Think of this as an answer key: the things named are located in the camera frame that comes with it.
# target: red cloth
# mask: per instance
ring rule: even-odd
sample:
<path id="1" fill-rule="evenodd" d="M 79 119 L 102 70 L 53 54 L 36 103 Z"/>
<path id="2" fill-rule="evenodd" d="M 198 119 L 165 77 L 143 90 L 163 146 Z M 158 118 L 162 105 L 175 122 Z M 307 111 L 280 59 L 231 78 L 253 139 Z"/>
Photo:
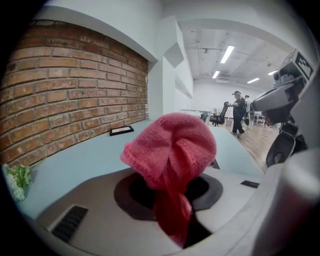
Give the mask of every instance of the red cloth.
<path id="1" fill-rule="evenodd" d="M 192 207 L 187 184 L 215 159 L 216 141 L 205 123 L 192 115 L 166 114 L 150 124 L 120 159 L 155 191 L 153 211 L 163 231 L 184 246 Z"/>

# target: person in black clothes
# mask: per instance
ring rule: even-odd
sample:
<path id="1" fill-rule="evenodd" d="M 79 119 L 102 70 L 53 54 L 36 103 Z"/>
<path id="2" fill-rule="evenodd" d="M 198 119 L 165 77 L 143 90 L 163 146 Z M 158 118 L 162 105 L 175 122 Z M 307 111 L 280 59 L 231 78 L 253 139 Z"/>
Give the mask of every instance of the person in black clothes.
<path id="1" fill-rule="evenodd" d="M 242 129 L 241 120 L 246 114 L 246 101 L 241 97 L 241 92 L 236 90 L 232 95 L 236 98 L 236 101 L 233 104 L 229 104 L 229 107 L 233 107 L 233 129 L 232 134 L 237 134 L 239 130 L 240 134 L 243 134 L 245 131 Z"/>

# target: brick wall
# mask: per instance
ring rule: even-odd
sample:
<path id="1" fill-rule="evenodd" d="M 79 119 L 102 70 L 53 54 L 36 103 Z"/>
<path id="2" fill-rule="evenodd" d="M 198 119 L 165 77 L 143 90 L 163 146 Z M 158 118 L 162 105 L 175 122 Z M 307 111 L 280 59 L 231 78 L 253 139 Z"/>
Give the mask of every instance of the brick wall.
<path id="1" fill-rule="evenodd" d="M 31 165 L 110 128 L 148 118 L 148 61 L 57 21 L 30 25 L 0 89 L 0 159 Z"/>

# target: black shirt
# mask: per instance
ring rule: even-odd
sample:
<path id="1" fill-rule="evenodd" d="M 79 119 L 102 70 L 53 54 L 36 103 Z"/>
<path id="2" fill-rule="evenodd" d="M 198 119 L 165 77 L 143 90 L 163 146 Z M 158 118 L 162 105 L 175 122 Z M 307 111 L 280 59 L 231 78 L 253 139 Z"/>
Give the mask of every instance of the black shirt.
<path id="1" fill-rule="evenodd" d="M 246 101 L 244 98 L 237 99 L 234 103 L 237 103 L 239 106 L 233 107 L 233 116 L 238 116 L 242 118 L 246 113 Z"/>

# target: light blue tabletop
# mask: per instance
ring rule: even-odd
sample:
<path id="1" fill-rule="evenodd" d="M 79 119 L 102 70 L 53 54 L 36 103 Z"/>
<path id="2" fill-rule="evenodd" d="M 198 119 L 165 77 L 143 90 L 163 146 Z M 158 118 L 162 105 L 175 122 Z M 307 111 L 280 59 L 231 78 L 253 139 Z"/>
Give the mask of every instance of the light blue tabletop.
<path id="1" fill-rule="evenodd" d="M 37 169 L 26 199 L 18 204 L 31 218 L 37 216 L 54 201 L 93 177 L 113 173 L 128 165 L 120 161 L 120 154 L 152 120 L 132 124 L 134 132 L 109 136 L 99 135 L 48 157 Z M 216 160 L 222 171 L 263 176 L 263 172 L 249 153 L 226 129 L 210 127 L 216 143 Z"/>

